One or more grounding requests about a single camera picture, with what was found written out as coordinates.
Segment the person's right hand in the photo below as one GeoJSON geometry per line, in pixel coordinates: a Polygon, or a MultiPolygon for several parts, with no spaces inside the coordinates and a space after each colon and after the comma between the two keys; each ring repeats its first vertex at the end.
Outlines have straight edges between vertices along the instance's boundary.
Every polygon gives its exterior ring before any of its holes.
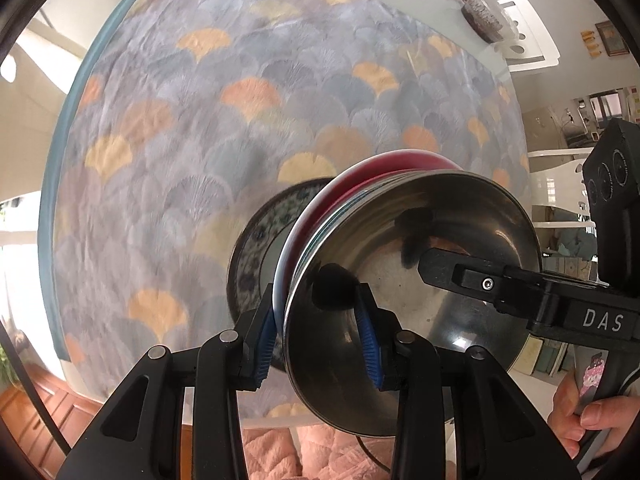
{"type": "Polygon", "coordinates": [[[624,440],[639,411],[638,396],[616,396],[588,404],[578,415],[579,391],[574,373],[568,372],[553,396],[548,425],[571,458],[579,452],[579,441],[587,431],[610,430],[596,456],[613,452],[624,440]]]}

